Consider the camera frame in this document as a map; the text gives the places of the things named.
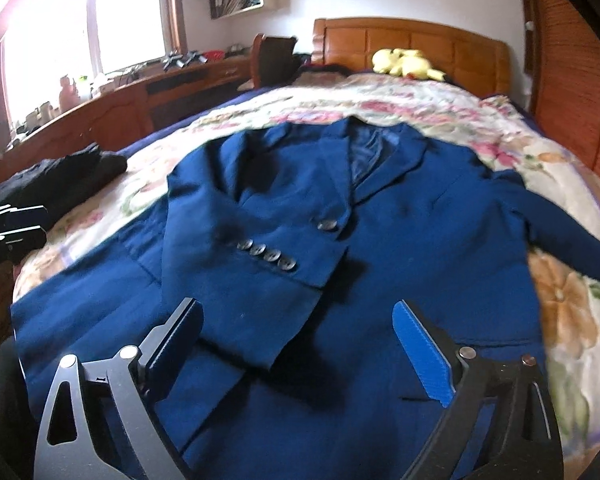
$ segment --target floral bedspread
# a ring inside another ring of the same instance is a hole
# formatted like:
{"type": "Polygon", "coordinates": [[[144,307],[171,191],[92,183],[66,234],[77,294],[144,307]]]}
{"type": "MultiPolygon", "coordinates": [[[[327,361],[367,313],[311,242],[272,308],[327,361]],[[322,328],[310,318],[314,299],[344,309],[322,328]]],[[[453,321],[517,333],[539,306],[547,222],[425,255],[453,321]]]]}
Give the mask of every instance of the floral bedspread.
{"type": "MultiPolygon", "coordinates": [[[[526,186],[600,239],[600,181],[569,152],[530,129],[504,97],[479,100],[453,86],[378,75],[304,74],[293,86],[215,110],[154,142],[127,172],[65,216],[31,253],[14,301],[80,258],[166,193],[176,164],[209,139],[284,121],[331,123],[345,116],[408,122],[427,136],[473,148],[495,170],[515,168],[526,186]]],[[[530,248],[542,305],[549,382],[566,459],[576,478],[600,448],[600,283],[530,248]]]]}

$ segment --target wooden headboard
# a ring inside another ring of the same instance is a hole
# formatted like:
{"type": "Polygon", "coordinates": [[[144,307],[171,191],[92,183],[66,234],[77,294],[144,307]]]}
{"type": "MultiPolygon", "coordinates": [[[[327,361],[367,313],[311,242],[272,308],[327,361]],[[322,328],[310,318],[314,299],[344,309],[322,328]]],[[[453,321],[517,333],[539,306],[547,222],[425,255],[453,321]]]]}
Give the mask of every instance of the wooden headboard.
{"type": "Polygon", "coordinates": [[[433,66],[477,96],[509,93],[509,47],[460,28],[399,18],[320,18],[314,23],[315,64],[373,68],[382,48],[417,48],[433,66]]]}

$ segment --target jacket sleeve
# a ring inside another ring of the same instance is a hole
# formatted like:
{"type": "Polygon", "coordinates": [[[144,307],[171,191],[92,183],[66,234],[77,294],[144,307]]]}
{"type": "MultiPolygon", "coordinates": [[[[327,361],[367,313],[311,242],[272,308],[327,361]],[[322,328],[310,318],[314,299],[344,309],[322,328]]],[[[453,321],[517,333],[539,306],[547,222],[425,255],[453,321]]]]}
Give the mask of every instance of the jacket sleeve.
{"type": "Polygon", "coordinates": [[[550,200],[525,189],[513,171],[493,173],[493,192],[526,224],[529,243],[600,281],[600,241],[550,200]]]}
{"type": "Polygon", "coordinates": [[[162,303],[203,305],[202,339],[238,362],[270,368],[295,337],[347,250],[311,225],[263,219],[237,201],[250,157],[247,133],[210,142],[169,179],[162,249],[162,303]],[[238,248],[253,240],[292,258],[292,270],[238,248]]]}

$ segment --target jacket button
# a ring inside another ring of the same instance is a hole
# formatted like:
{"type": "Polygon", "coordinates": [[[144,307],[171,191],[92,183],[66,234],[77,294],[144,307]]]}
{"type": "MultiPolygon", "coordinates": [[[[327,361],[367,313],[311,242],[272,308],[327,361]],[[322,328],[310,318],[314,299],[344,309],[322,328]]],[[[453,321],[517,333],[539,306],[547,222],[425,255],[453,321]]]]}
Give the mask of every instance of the jacket button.
{"type": "Polygon", "coordinates": [[[249,254],[251,256],[260,256],[264,251],[267,250],[267,246],[265,244],[255,244],[251,249],[249,249],[249,254]]]}
{"type": "Polygon", "coordinates": [[[294,270],[296,268],[296,261],[293,258],[289,258],[288,256],[282,256],[278,260],[278,267],[281,270],[294,270]]]}
{"type": "Polygon", "coordinates": [[[238,249],[240,249],[241,251],[246,251],[248,249],[251,249],[252,245],[253,245],[253,240],[247,239],[247,240],[239,241],[238,244],[236,245],[236,247],[238,247],[238,249]]]}
{"type": "Polygon", "coordinates": [[[335,220],[320,220],[318,222],[318,229],[320,231],[335,231],[338,228],[338,222],[335,220]]]}
{"type": "Polygon", "coordinates": [[[266,262],[269,262],[270,264],[274,264],[276,261],[278,261],[280,259],[280,256],[282,256],[282,253],[279,250],[270,249],[269,251],[264,253],[264,256],[262,257],[262,259],[266,262]]]}

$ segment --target black pants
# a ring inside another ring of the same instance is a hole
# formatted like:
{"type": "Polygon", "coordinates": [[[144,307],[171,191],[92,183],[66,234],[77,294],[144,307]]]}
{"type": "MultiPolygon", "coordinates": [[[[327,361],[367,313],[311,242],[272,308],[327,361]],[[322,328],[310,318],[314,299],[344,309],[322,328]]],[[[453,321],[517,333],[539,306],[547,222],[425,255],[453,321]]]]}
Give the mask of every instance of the black pants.
{"type": "Polygon", "coordinates": [[[37,435],[15,340],[10,337],[0,346],[0,454],[23,480],[33,477],[37,435]]]}

